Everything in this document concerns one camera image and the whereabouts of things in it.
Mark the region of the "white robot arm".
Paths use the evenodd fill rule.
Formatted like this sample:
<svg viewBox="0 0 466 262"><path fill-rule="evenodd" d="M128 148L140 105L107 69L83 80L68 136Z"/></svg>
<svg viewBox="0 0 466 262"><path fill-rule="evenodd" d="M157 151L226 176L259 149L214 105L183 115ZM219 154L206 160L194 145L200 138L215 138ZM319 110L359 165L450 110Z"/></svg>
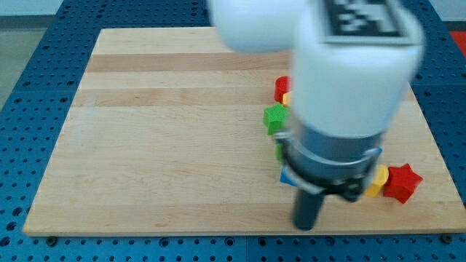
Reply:
<svg viewBox="0 0 466 262"><path fill-rule="evenodd" d="M298 188L294 225L310 230L327 195L354 202L370 185L422 62L422 26L399 1L212 0L208 13L235 52L292 51L290 113L274 138Z"/></svg>

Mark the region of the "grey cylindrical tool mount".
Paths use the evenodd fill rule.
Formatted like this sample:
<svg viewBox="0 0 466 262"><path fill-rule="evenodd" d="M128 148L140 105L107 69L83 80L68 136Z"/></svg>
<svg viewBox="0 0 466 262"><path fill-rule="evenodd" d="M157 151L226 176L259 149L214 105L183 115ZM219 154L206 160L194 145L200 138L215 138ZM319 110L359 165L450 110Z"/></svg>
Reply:
<svg viewBox="0 0 466 262"><path fill-rule="evenodd" d="M367 189L382 154L381 133L338 137L292 121L273 138L283 145L283 165L297 188L335 194L349 202L359 200Z"/></svg>

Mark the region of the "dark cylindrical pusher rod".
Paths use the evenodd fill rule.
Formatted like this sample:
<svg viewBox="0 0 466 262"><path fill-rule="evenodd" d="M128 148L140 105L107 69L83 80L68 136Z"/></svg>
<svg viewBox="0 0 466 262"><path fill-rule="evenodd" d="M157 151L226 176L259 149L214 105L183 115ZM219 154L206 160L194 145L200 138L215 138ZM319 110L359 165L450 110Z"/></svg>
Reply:
<svg viewBox="0 0 466 262"><path fill-rule="evenodd" d="M294 226L303 231L313 229L324 199L324 194L310 194L299 189L293 206Z"/></svg>

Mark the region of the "yellow block behind arm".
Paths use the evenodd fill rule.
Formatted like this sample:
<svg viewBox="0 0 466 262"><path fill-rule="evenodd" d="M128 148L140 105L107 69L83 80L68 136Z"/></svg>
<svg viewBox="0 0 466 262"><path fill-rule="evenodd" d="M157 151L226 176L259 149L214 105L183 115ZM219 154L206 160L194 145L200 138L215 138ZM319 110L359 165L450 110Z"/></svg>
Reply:
<svg viewBox="0 0 466 262"><path fill-rule="evenodd" d="M283 95L282 104L285 107L291 106L291 95L292 95L292 92L287 92Z"/></svg>

